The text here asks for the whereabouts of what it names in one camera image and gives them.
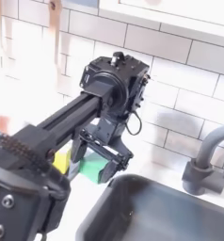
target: sink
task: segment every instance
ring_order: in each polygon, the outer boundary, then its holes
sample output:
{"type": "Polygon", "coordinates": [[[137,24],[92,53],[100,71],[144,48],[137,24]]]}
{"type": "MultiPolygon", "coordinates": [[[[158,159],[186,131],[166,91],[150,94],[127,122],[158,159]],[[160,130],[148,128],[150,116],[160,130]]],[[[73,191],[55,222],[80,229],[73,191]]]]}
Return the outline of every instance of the sink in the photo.
{"type": "Polygon", "coordinates": [[[224,241],[224,208],[123,175],[111,181],[76,241],[224,241]]]}

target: tile grout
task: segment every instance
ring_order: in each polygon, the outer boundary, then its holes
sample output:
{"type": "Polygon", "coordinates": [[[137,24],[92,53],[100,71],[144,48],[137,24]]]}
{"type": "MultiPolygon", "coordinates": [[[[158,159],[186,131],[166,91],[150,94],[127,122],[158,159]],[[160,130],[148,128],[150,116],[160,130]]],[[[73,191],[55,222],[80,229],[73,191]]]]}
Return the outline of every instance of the tile grout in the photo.
{"type": "Polygon", "coordinates": [[[193,44],[193,40],[191,41],[191,45],[190,45],[190,48],[189,48],[189,51],[188,51],[188,56],[187,56],[187,59],[186,59],[186,62],[185,62],[186,65],[187,65],[187,63],[188,63],[188,59],[189,59],[189,56],[190,56],[190,54],[191,54],[192,44],[193,44]]]}
{"type": "Polygon", "coordinates": [[[123,48],[124,48],[124,46],[125,46],[125,42],[126,42],[126,38],[127,38],[128,27],[129,27],[129,25],[127,24],[127,25],[126,25],[126,29],[125,29],[125,35],[124,35],[123,48]]]}
{"type": "Polygon", "coordinates": [[[176,108],[177,100],[178,100],[178,97],[179,97],[179,92],[180,92],[180,88],[177,89],[176,100],[175,100],[175,104],[173,106],[173,109],[176,108]]]}
{"type": "Polygon", "coordinates": [[[169,129],[167,131],[165,142],[164,142],[164,145],[163,145],[164,148],[166,148],[166,144],[167,144],[167,140],[168,140],[168,132],[169,132],[169,129]]]}
{"type": "Polygon", "coordinates": [[[215,88],[214,88],[214,91],[213,91],[213,95],[212,95],[213,98],[214,98],[214,95],[215,95],[215,92],[216,92],[216,88],[217,88],[217,85],[218,85],[220,76],[221,76],[221,74],[218,75],[218,78],[217,78],[217,80],[216,80],[216,85],[215,85],[215,88]]]}
{"type": "Polygon", "coordinates": [[[204,124],[205,124],[206,120],[203,121],[203,124],[201,126],[201,129],[200,129],[200,132],[199,132],[199,137],[197,138],[198,140],[200,140],[200,135],[201,135],[201,132],[203,130],[203,127],[204,127],[204,124]]]}

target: cable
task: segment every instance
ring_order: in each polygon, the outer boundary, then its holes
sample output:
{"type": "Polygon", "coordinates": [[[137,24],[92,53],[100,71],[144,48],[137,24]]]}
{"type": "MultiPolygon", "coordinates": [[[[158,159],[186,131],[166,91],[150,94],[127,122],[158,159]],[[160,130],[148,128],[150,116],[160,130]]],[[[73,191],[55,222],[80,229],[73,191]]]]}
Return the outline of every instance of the cable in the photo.
{"type": "Polygon", "coordinates": [[[132,133],[131,130],[129,129],[127,123],[125,124],[125,127],[126,127],[126,130],[128,131],[128,133],[130,135],[137,136],[141,132],[141,130],[142,130],[142,121],[141,121],[141,118],[138,116],[136,111],[133,111],[132,114],[134,114],[137,117],[137,119],[139,120],[139,129],[138,129],[138,131],[136,133],[132,133]]]}

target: black cable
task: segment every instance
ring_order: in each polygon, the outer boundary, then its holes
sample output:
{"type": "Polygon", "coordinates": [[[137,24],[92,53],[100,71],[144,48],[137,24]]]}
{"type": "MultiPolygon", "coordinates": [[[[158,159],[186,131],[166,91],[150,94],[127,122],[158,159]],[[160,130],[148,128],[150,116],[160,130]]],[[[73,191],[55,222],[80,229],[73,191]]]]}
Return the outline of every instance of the black cable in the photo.
{"type": "Polygon", "coordinates": [[[139,120],[139,129],[138,129],[138,131],[137,131],[136,133],[132,133],[131,130],[129,129],[127,123],[125,124],[125,127],[126,127],[128,133],[129,133],[130,135],[136,136],[136,135],[138,135],[138,134],[141,132],[141,130],[142,130],[142,121],[141,121],[141,118],[138,116],[138,114],[137,114],[136,111],[133,111],[132,114],[134,114],[134,115],[137,117],[137,119],[139,120]]]}
{"type": "Polygon", "coordinates": [[[70,182],[62,175],[59,170],[54,168],[44,158],[36,154],[28,146],[20,142],[14,137],[10,137],[0,132],[0,149],[3,149],[11,154],[14,154],[22,159],[27,160],[31,164],[31,168],[38,174],[46,177],[57,186],[56,191],[52,191],[58,199],[66,199],[70,192],[70,182]]]}

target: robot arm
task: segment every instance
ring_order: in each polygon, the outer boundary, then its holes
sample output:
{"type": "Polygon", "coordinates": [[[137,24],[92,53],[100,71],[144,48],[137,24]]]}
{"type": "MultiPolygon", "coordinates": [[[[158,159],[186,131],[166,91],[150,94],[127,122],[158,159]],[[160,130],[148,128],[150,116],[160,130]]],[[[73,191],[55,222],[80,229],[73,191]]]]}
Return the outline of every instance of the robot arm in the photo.
{"type": "Polygon", "coordinates": [[[142,101],[148,69],[123,53],[99,57],[86,66],[79,97],[38,126],[13,137],[0,133],[0,240],[33,241],[37,233],[45,236],[58,227],[70,182],[51,160],[68,140],[73,139],[73,162],[87,147],[109,161],[101,182],[126,169],[133,154],[120,137],[142,101]],[[97,126],[90,124],[95,118],[97,126]]]}

